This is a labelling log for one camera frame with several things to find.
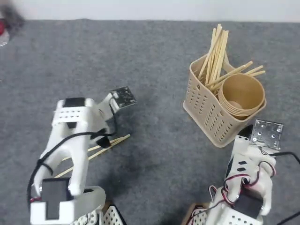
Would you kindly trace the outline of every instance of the white wall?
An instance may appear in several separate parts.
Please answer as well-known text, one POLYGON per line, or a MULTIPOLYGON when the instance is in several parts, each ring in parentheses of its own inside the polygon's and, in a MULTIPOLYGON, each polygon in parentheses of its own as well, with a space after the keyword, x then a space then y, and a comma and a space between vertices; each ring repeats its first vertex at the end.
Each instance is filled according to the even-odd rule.
POLYGON ((300 0, 11 0, 32 20, 300 22, 300 0))

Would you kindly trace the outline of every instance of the perforated basket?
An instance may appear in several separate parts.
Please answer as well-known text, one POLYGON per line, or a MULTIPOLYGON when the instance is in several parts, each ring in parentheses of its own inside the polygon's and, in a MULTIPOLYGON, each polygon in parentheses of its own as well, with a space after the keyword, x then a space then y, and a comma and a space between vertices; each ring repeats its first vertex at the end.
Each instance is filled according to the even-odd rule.
MULTIPOLYGON (((192 62, 189 67, 190 75, 183 108, 210 141, 218 148, 222 148, 234 140, 235 136, 246 126, 247 122, 266 106, 267 101, 265 99, 260 109, 245 120, 238 120, 233 117, 223 109, 217 97, 195 76, 195 74, 199 74, 205 57, 206 55, 192 62)), ((234 67, 225 60, 223 69, 229 72, 234 67)))

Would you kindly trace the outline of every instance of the perforated white plate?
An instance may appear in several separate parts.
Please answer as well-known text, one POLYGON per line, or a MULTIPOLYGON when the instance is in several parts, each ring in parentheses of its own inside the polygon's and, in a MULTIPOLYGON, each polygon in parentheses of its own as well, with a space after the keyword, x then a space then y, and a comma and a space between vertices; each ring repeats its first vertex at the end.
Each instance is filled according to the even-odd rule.
POLYGON ((103 225, 124 225, 115 206, 110 206, 104 214, 103 225))
POLYGON ((192 217, 194 217, 188 225, 205 225, 207 214, 206 212, 201 213, 205 211, 206 209, 195 209, 192 212, 192 217))
POLYGON ((95 225, 98 220, 96 211, 92 211, 86 215, 83 215, 78 220, 74 221, 70 225, 95 225))
POLYGON ((231 208, 224 210, 224 218, 222 218, 222 225, 262 225, 263 222, 254 218, 248 217, 231 208))

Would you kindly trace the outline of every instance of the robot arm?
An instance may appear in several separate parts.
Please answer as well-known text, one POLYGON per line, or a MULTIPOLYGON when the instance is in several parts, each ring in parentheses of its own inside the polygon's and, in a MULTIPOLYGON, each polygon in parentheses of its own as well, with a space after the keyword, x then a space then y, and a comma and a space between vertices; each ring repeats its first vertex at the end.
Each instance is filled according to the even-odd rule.
POLYGON ((31 224, 70 224, 95 209, 103 208, 104 190, 85 187, 87 149, 91 142, 107 144, 107 137, 115 132, 109 133, 106 120, 119 109, 134 103, 128 87, 111 91, 99 105, 90 98, 69 98, 58 102, 47 147, 29 183, 29 190, 33 183, 39 196, 38 201, 30 203, 31 224), (71 157, 74 164, 71 178, 51 178, 53 170, 65 157, 71 157))
POLYGON ((210 203, 206 225, 262 225, 271 209, 272 180, 282 124, 256 120, 250 139, 237 135, 223 187, 210 203))

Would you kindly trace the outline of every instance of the paper cup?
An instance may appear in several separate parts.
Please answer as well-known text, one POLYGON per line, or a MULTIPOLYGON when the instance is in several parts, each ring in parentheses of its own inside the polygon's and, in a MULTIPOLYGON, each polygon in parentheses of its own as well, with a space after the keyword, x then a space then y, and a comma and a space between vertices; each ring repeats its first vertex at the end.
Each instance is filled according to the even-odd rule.
POLYGON ((235 74, 224 80, 219 91, 220 104, 235 117, 247 117, 263 104, 265 92, 254 77, 235 74))

